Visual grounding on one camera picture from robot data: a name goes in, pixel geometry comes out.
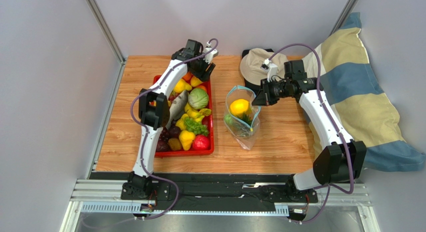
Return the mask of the clear zip top bag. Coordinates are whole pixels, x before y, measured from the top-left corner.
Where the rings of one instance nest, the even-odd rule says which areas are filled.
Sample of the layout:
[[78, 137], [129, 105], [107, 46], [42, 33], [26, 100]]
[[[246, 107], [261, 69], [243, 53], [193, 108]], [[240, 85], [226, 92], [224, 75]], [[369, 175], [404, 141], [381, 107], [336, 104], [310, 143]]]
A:
[[223, 121], [227, 130], [245, 150], [255, 145], [260, 130], [260, 106], [252, 105], [255, 93], [242, 86], [234, 86], [225, 98]]

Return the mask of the orange toy pineapple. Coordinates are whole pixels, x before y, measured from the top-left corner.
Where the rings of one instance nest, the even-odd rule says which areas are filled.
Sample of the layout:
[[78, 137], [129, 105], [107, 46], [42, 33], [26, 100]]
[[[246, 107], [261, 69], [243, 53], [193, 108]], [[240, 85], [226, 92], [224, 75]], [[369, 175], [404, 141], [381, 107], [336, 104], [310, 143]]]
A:
[[250, 137], [252, 133], [252, 119], [249, 115], [245, 115], [243, 118], [237, 118], [233, 122], [234, 133], [238, 137]]

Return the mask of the green toy cucumber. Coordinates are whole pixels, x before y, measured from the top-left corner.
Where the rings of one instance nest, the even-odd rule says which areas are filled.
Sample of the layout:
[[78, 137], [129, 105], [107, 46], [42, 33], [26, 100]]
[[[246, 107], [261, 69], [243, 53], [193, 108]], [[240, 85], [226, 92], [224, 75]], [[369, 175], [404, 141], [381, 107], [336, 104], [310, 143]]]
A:
[[224, 120], [224, 122], [230, 127], [230, 126], [232, 126], [233, 125], [233, 117], [232, 117], [232, 115], [231, 114], [226, 114], [224, 117], [223, 117], [223, 120]]

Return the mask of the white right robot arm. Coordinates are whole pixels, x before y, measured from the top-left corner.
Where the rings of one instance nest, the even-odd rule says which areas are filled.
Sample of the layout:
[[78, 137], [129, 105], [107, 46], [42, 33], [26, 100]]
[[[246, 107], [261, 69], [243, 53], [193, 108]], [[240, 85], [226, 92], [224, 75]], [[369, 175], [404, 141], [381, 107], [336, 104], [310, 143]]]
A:
[[277, 75], [278, 66], [266, 59], [261, 69], [267, 78], [260, 81], [254, 106], [272, 106], [281, 98], [294, 98], [310, 119], [321, 146], [312, 168], [292, 177], [298, 191], [316, 189], [329, 184], [353, 182], [359, 178], [367, 153], [363, 141], [356, 141], [344, 129], [326, 98], [318, 77], [308, 77], [302, 60], [284, 63], [284, 77]]

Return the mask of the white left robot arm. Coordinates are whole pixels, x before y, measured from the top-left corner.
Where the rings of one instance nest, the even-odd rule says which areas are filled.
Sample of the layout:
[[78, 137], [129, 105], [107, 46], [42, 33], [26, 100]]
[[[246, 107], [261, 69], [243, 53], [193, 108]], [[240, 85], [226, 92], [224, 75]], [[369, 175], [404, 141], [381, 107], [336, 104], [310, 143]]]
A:
[[132, 101], [138, 103], [138, 116], [132, 119], [141, 126], [141, 141], [137, 159], [127, 182], [122, 185], [121, 199], [145, 200], [154, 194], [153, 171], [156, 147], [163, 128], [170, 119], [168, 97], [187, 72], [203, 82], [210, 79], [215, 68], [212, 62], [217, 55], [216, 38], [205, 44], [189, 39], [186, 46], [175, 52], [165, 72], [148, 89], [142, 89]]

